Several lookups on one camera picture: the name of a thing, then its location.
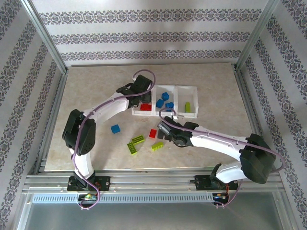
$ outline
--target patterned wallpaper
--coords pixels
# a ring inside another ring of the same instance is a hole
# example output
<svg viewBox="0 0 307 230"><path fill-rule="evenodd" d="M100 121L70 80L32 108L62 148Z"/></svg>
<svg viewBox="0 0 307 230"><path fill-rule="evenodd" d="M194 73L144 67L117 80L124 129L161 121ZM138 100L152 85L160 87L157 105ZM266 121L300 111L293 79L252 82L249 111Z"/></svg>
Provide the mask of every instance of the patterned wallpaper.
<svg viewBox="0 0 307 230"><path fill-rule="evenodd" d="M306 1L281 0L241 71L261 134L286 160L281 177L299 229L307 229L306 15Z"/></svg>
<svg viewBox="0 0 307 230"><path fill-rule="evenodd" d="M0 0L0 230L11 229L61 72L18 0Z"/></svg>
<svg viewBox="0 0 307 230"><path fill-rule="evenodd" d="M235 63L267 0L33 1L67 66Z"/></svg>

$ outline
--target green lego brick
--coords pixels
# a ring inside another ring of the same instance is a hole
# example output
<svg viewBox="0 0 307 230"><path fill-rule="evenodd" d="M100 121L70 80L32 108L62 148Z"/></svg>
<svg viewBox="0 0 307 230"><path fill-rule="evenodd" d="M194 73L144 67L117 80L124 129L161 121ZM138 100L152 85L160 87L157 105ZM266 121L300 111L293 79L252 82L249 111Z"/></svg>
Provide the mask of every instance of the green lego brick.
<svg viewBox="0 0 307 230"><path fill-rule="evenodd" d="M129 150L131 152L131 155L134 155L134 154L137 153L137 151L136 151L136 149L134 147L134 144L132 142L128 143L127 146L128 146L128 148L129 148Z"/></svg>
<svg viewBox="0 0 307 230"><path fill-rule="evenodd" d="M190 112L191 112L190 102L186 102L186 113L190 113Z"/></svg>
<svg viewBox="0 0 307 230"><path fill-rule="evenodd" d="M155 143L154 145L152 145L152 150L156 151L156 150L162 148L163 146L164 146L163 142L160 141L160 142Z"/></svg>
<svg viewBox="0 0 307 230"><path fill-rule="evenodd" d="M143 141L145 141L143 135L140 135L140 136L138 136L138 137L136 137L136 138L132 138L132 143L133 143L134 145L140 144L140 143L143 142Z"/></svg>

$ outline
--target blue lego brick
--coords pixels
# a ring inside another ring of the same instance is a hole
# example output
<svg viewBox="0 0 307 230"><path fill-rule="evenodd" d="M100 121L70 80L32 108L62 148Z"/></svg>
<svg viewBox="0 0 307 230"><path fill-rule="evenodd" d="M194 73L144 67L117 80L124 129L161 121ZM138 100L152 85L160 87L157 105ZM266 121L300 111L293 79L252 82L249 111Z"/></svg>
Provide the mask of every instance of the blue lego brick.
<svg viewBox="0 0 307 230"><path fill-rule="evenodd" d="M173 109L174 108L174 103L172 103L172 102L166 103L165 104L165 108Z"/></svg>
<svg viewBox="0 0 307 230"><path fill-rule="evenodd" d="M155 104L155 106L157 106L159 109L161 109L163 105L164 105L164 101L162 99L159 99L157 103Z"/></svg>
<svg viewBox="0 0 307 230"><path fill-rule="evenodd" d="M120 132L120 128L118 125L114 125L111 127L112 133L119 133Z"/></svg>
<svg viewBox="0 0 307 230"><path fill-rule="evenodd" d="M167 92L164 92L161 97L162 97L163 101L167 101L169 99L169 95L168 95Z"/></svg>

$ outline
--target marble tabletop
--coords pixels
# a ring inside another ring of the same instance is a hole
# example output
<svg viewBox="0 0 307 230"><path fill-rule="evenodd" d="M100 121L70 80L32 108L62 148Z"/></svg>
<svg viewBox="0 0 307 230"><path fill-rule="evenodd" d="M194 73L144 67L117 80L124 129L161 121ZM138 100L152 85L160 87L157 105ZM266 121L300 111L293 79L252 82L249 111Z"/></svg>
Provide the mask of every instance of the marble tabletop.
<svg viewBox="0 0 307 230"><path fill-rule="evenodd" d="M251 127L230 63L73 67L69 70L57 117L45 171L73 170L71 154L62 139L67 118L73 109L84 111L109 98L117 88L131 82L140 69L150 69L161 85L197 86L199 111L196 119L179 118L184 124L192 121L210 130L234 136L249 136ZM95 170L150 169L215 166L233 159L219 152L197 147L178 148L163 140L165 146L155 152L151 145L161 141L148 138L160 118L132 116L131 110L119 113L96 126L96 144L91 151ZM119 124L120 133L111 126ZM138 153L131 156L127 143L143 135L145 141L136 145Z"/></svg>

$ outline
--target black bracket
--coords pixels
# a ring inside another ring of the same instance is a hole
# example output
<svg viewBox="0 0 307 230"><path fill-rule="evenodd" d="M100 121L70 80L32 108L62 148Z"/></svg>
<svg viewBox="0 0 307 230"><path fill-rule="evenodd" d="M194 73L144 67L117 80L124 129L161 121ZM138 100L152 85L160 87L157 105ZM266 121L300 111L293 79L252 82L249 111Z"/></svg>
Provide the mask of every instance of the black bracket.
<svg viewBox="0 0 307 230"><path fill-rule="evenodd" d="M195 180L191 180L190 182L195 184L197 191L226 190L226 184L224 183L220 183L220 187L213 186L210 175L196 175L194 179ZM231 181L228 185L229 190L236 190L238 188L237 181Z"/></svg>
<svg viewBox="0 0 307 230"><path fill-rule="evenodd" d="M109 191L110 188L110 179L109 176L95 176L93 184L100 190L100 191ZM68 180L67 186L68 192L83 192L83 191L96 191L90 185L84 186L80 183L75 176L71 176Z"/></svg>

